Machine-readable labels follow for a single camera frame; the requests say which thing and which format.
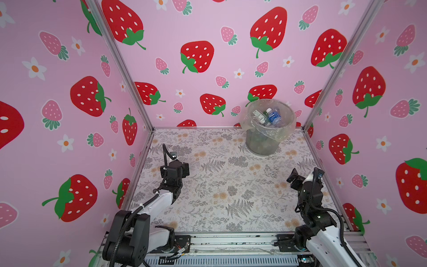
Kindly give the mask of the clear bottle blue label white cap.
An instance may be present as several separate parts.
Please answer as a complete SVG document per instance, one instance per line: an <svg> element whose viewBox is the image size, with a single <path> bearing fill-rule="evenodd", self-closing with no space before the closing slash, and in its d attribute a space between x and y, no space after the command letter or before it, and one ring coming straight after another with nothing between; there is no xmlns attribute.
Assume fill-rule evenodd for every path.
<svg viewBox="0 0 427 267"><path fill-rule="evenodd" d="M275 127L282 127L282 117L277 109L267 108L269 122Z"/></svg>

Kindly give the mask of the clear square bottle green label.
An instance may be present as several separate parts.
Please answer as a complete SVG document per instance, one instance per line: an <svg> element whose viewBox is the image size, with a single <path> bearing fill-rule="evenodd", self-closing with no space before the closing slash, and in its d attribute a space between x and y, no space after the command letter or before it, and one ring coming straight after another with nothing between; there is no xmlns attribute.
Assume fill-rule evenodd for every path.
<svg viewBox="0 0 427 267"><path fill-rule="evenodd" d="M260 111L258 111L258 110L254 110L254 111L252 112L252 114L253 114L253 116L254 116L254 120L255 120L258 124L260 124L260 125L265 125L265 124L268 122L268 119L266 118L266 116L265 116L263 113L261 113Z"/></svg>

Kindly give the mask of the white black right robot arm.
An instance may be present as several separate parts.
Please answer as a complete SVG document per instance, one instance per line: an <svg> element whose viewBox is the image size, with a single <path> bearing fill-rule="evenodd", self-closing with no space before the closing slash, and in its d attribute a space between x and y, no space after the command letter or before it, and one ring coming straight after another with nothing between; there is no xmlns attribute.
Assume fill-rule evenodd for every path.
<svg viewBox="0 0 427 267"><path fill-rule="evenodd" d="M295 209L304 221L294 234L294 246L308 250L323 267L364 267L344 238L344 222L339 213L322 206L325 172L315 168L307 177L293 169L287 182L298 192Z"/></svg>

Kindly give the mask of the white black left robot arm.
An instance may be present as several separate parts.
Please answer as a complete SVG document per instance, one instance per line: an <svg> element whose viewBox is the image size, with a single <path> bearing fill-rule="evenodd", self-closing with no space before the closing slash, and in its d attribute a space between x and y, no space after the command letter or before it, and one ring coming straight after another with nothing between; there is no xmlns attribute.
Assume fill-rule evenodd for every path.
<svg viewBox="0 0 427 267"><path fill-rule="evenodd" d="M182 179L190 174L188 163L174 160L160 167L163 178L154 196L133 210L120 210L114 217L105 242L102 259L109 266L138 267L147 253L171 250L175 246L175 229L151 226L151 222L180 196Z"/></svg>

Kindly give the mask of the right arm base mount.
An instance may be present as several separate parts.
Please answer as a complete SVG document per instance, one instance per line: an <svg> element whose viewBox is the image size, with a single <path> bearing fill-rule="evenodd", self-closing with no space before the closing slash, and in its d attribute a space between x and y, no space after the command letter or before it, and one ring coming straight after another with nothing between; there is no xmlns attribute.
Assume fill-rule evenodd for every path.
<svg viewBox="0 0 427 267"><path fill-rule="evenodd" d="M299 226L295 229L293 235L291 234L278 234L277 241L274 246L278 247L281 252L308 251L307 242L314 237L312 230L306 225Z"/></svg>

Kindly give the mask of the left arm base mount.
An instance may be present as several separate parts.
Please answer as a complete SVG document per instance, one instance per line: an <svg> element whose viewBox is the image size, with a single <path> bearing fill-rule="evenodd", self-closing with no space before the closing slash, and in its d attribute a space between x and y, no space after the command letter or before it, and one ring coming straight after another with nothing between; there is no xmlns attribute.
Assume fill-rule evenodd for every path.
<svg viewBox="0 0 427 267"><path fill-rule="evenodd" d="M147 253L171 253L185 248L189 251L191 235L176 234L172 227L157 225L150 228Z"/></svg>

